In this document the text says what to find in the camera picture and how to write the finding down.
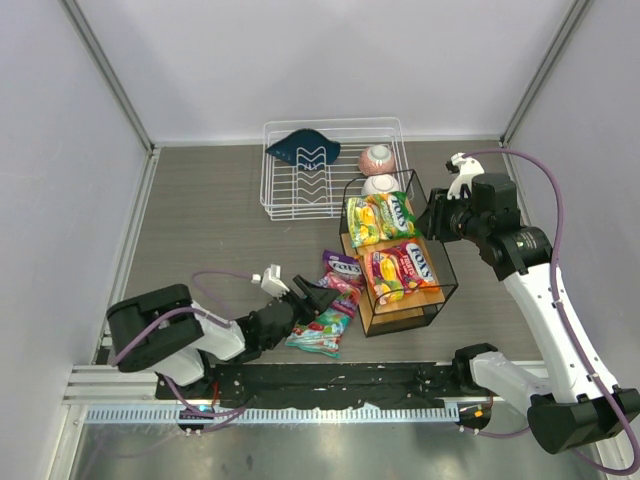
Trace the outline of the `purple berries candy bag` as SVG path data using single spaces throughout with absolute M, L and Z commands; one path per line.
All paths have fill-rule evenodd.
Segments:
M 316 285 L 340 292 L 331 307 L 353 318 L 358 311 L 366 285 L 360 263 L 353 257 L 325 250 L 322 255 L 324 275 Z

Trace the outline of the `green candy bag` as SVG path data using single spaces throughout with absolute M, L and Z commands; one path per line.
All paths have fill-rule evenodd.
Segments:
M 346 201 L 346 217 L 355 248 L 421 235 L 408 207 L 407 194 L 400 191 L 350 197 Z

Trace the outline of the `orange fruits candy bag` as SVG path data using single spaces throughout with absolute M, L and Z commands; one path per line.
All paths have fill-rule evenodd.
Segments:
M 380 306 L 417 293 L 441 293 L 426 251 L 415 240 L 367 253 L 363 265 L 375 302 Z

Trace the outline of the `wooden two-tier wire shelf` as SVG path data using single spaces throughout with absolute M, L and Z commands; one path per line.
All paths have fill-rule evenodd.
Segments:
M 359 303 L 364 334 L 380 336 L 430 325 L 458 281 L 444 245 L 427 238 L 427 197 L 413 170 L 353 178 L 342 188 L 340 241 L 359 262 L 365 286 Z

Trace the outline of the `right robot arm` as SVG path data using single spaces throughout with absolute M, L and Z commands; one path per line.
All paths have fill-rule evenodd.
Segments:
M 484 173 L 458 193 L 434 188 L 417 220 L 429 240 L 468 240 L 524 315 L 544 360 L 541 379 L 489 344 L 465 347 L 454 361 L 461 383 L 488 389 L 523 413 L 543 450 L 557 454 L 615 437 L 639 414 L 639 392 L 622 388 L 591 345 L 551 264 L 543 230 L 527 226 L 506 174 Z

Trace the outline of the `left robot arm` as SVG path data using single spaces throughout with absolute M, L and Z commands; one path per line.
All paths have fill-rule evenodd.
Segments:
M 339 297 L 334 288 L 294 277 L 296 293 L 270 265 L 248 278 L 271 297 L 263 308 L 230 320 L 196 302 L 189 288 L 174 284 L 110 306 L 106 319 L 112 335 L 113 364 L 123 373 L 150 370 L 180 387 L 207 375 L 206 356 L 245 363 L 288 337 L 298 324 L 309 324 Z

